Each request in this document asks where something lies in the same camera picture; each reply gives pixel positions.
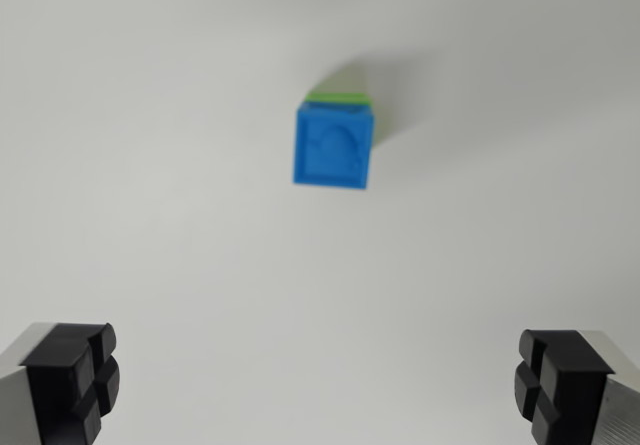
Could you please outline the black silver gripper left finger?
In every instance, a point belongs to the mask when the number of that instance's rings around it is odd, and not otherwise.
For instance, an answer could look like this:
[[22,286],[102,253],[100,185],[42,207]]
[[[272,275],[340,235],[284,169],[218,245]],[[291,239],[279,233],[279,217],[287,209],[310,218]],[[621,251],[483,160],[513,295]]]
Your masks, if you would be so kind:
[[29,325],[1,353],[1,442],[95,442],[116,403],[117,338],[106,324]]

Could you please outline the black silver gripper right finger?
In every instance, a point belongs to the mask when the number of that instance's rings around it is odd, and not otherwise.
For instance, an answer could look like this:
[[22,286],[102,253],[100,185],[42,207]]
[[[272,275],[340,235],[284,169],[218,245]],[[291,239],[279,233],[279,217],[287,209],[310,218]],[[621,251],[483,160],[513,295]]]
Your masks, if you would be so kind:
[[541,445],[639,443],[639,367],[600,331],[531,330],[519,339],[516,405]]

